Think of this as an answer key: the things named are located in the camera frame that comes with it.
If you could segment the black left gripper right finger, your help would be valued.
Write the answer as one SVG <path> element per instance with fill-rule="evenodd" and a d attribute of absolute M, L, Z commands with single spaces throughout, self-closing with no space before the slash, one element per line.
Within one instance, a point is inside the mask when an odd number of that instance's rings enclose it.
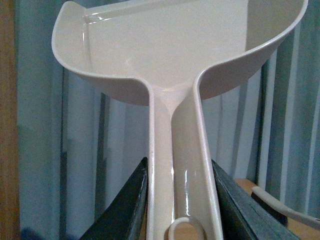
<path fill-rule="evenodd" d="M 226 240 L 297 240 L 214 160 L 211 161 Z"/>

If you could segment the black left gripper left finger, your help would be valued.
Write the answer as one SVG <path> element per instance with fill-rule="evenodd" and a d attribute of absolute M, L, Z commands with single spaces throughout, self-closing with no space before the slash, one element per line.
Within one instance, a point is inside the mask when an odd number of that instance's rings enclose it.
<path fill-rule="evenodd" d="M 144 157 L 109 207 L 81 240 L 138 240 L 148 193 L 148 159 Z"/>

